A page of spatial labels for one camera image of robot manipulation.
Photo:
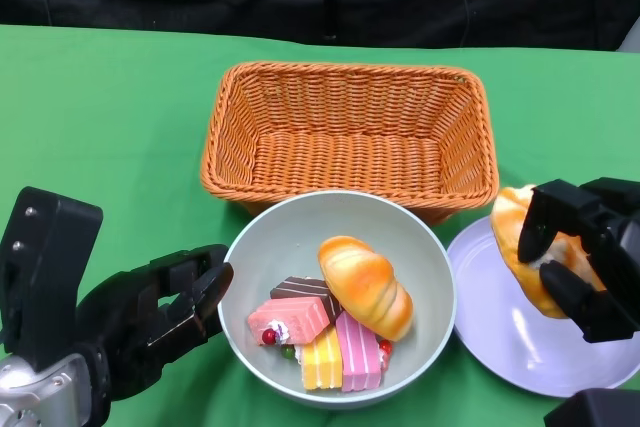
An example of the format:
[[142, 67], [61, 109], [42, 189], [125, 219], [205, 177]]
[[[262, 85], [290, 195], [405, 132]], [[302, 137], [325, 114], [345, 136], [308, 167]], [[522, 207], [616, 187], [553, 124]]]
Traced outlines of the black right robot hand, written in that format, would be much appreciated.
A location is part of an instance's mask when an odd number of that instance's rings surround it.
[[566, 261], [544, 261], [544, 291], [589, 343], [630, 339], [639, 331], [639, 183], [600, 177], [580, 186], [556, 179], [533, 188], [518, 260], [540, 260], [559, 233], [579, 239], [596, 290]]

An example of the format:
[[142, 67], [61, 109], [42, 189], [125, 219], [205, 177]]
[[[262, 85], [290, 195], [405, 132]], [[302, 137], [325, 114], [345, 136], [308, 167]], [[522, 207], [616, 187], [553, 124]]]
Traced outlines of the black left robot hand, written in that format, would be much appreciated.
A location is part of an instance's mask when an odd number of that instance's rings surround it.
[[76, 311], [80, 341], [106, 355], [116, 401], [154, 385], [165, 365], [222, 331], [217, 307], [233, 279], [228, 247], [212, 244], [118, 272]]

